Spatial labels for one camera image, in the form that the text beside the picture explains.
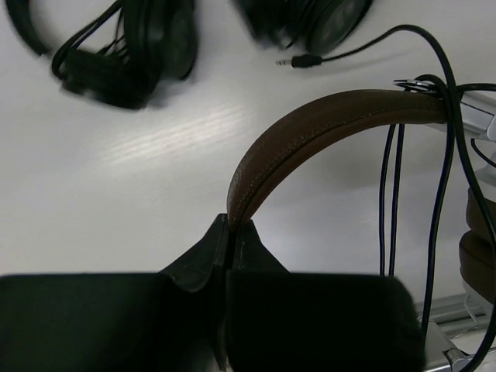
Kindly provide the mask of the black on-ear headphones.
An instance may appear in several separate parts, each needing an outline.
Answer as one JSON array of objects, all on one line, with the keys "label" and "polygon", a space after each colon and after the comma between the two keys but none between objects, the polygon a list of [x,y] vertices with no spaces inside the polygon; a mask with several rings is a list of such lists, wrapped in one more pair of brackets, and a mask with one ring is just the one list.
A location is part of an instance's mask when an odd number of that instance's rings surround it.
[{"label": "black on-ear headphones", "polygon": [[[51,59],[64,90],[107,105],[143,109],[163,79],[188,79],[197,60],[193,1],[115,1],[57,49],[36,31],[28,1],[7,1],[5,7],[25,45]],[[113,16],[118,20],[112,42],[97,51],[82,48]]]},{"label": "black on-ear headphones", "polygon": [[367,16],[372,0],[234,1],[250,35],[263,47],[324,55]]}]

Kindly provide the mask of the aluminium front rail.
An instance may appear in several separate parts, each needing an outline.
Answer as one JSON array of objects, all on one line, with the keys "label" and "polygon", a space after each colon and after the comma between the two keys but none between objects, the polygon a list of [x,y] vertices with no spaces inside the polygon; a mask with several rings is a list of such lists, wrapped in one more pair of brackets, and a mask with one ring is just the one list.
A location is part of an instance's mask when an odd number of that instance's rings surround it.
[{"label": "aluminium front rail", "polygon": [[489,316],[469,294],[456,294],[431,301],[429,324],[437,326],[485,326]]}]

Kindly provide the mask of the brown silver over-ear headphones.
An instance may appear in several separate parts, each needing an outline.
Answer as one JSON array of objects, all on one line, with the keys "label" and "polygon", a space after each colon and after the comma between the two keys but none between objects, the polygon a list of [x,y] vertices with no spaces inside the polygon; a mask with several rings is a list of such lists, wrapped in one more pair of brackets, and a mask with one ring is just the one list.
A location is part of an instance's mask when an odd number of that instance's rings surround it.
[{"label": "brown silver over-ear headphones", "polygon": [[295,109],[268,128],[236,168],[227,198],[230,230],[237,234],[290,173],[326,147],[378,126],[448,118],[445,100],[392,90],[345,91]]}]

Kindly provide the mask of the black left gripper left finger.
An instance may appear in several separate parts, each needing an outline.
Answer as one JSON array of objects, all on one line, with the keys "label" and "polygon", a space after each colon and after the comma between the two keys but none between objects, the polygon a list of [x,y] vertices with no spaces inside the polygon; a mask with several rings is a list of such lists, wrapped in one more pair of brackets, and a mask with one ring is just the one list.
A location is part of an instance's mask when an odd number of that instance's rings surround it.
[{"label": "black left gripper left finger", "polygon": [[3,371],[216,371],[209,294],[228,229],[151,273],[12,274],[1,279]]}]

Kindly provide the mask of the black on-ear headphones left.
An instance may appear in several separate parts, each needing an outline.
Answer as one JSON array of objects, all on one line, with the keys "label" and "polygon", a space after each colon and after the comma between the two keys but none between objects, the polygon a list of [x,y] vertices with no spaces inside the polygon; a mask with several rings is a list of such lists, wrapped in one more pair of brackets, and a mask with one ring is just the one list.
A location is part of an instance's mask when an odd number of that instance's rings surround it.
[{"label": "black on-ear headphones left", "polygon": [[[36,31],[28,1],[7,1],[5,7],[25,45],[51,59],[64,90],[107,105],[143,109],[163,79],[188,79],[197,60],[193,1],[115,1],[57,49]],[[82,48],[113,16],[118,20],[112,42],[97,51]]]}]

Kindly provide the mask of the black on-ear headphones right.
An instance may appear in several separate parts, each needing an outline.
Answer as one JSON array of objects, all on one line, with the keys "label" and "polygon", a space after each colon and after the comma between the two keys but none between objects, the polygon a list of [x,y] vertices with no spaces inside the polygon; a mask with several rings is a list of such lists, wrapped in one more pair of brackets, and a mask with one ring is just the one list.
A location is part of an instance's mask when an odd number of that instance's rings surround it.
[{"label": "black on-ear headphones right", "polygon": [[234,1],[250,35],[263,47],[324,55],[367,16],[372,0]]}]

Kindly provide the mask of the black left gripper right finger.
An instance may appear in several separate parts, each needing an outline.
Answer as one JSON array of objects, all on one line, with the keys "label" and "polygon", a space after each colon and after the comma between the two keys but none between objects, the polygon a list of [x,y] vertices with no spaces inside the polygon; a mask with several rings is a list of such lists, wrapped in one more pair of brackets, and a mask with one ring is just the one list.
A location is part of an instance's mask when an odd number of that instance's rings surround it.
[{"label": "black left gripper right finger", "polygon": [[291,273],[253,224],[226,276],[226,351],[235,371],[421,371],[423,335],[395,277]]}]

